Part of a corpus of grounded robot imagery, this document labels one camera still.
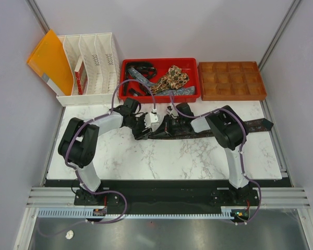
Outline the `brown blue patterned tie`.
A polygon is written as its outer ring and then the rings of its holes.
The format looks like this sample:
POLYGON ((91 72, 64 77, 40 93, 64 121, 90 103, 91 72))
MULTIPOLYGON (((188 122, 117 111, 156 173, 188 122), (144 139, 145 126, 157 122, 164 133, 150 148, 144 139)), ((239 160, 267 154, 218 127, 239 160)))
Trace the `brown blue patterned tie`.
MULTIPOLYGON (((274 125, 274 123, 267 120, 266 118, 244 121, 243 123, 246 125, 247 133, 271 131, 274 125)), ((149 134, 148 139, 150 140, 184 140, 184 139, 196 139, 196 138, 203 138, 203 137, 204 138, 214 137, 214 135, 211 130, 195 132, 190 124, 190 133, 187 135, 179 135, 175 137, 156 137, 156 130, 155 130, 154 132, 151 132, 149 134)))

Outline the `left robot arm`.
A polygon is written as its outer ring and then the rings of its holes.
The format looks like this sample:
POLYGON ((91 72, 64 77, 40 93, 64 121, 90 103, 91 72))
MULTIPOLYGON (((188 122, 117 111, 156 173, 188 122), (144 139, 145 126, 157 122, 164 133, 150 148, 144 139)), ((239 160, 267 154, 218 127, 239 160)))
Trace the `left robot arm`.
POLYGON ((65 165, 74 169, 80 186, 87 191, 86 199, 93 205, 104 199, 104 192, 99 189, 101 180, 93 165, 98 138, 112 130, 128 127, 136 139, 145 139, 160 120, 155 109, 140 113, 140 107, 137 100, 128 98, 122 105, 91 120, 74 117, 66 127, 58 153, 64 158, 65 165))

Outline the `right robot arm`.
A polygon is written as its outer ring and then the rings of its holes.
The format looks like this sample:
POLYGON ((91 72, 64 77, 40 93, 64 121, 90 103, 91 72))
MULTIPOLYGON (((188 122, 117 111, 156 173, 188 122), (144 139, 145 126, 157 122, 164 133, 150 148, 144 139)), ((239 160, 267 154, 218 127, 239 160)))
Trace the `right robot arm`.
POLYGON ((151 138, 184 140, 214 137, 226 153, 230 183, 228 198, 234 205, 242 204, 250 191, 243 157, 248 129, 241 118, 228 105, 200 116, 194 116, 187 103, 169 106, 167 112, 151 138))

